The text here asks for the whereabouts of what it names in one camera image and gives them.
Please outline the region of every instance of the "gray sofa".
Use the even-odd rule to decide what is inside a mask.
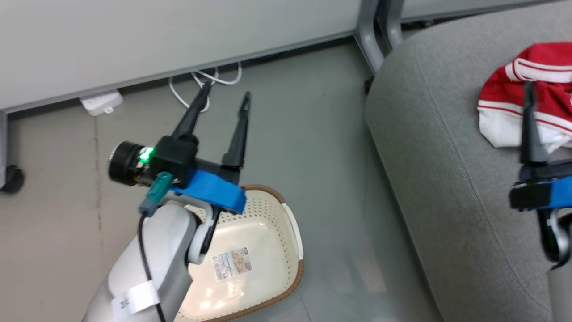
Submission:
[[[372,85],[368,125],[445,322],[551,320],[536,216],[509,209],[518,150],[479,133],[476,103],[521,50],[572,41],[571,14],[566,1],[426,29]]]

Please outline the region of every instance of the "white label on cable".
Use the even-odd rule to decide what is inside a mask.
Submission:
[[[252,270],[250,254],[246,247],[213,256],[211,259],[217,282]]]
[[[115,321],[123,321],[129,316],[159,303],[159,295],[153,281],[147,281],[130,288],[111,301]]]

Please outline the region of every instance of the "barcode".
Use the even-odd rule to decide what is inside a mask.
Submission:
[[[223,268],[220,262],[216,261],[214,263],[214,274],[216,275],[216,280],[220,281],[223,279]]]

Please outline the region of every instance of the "red fabric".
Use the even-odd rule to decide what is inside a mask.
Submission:
[[[514,74],[513,79],[507,74],[507,69]],[[531,73],[535,73],[535,77],[530,77]],[[553,77],[562,78],[562,80],[559,80],[560,83],[547,81],[554,80]],[[537,111],[572,122],[572,96],[569,94],[572,91],[572,42],[530,46],[512,63],[497,69],[486,81],[480,93],[480,100],[516,104],[521,107],[520,111],[502,107],[484,107],[482,102],[479,102],[479,108],[505,110],[522,115],[524,81],[530,79],[538,81]],[[542,118],[538,118],[538,121],[572,132],[572,126],[566,124],[567,122],[554,124]]]

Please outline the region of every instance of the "laundry basket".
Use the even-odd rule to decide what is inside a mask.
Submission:
[[[268,307],[300,284],[304,251],[296,220],[275,190],[244,186],[242,215],[221,213],[201,265],[189,265],[193,284],[176,322],[223,322]],[[202,220],[204,212],[190,208]]]

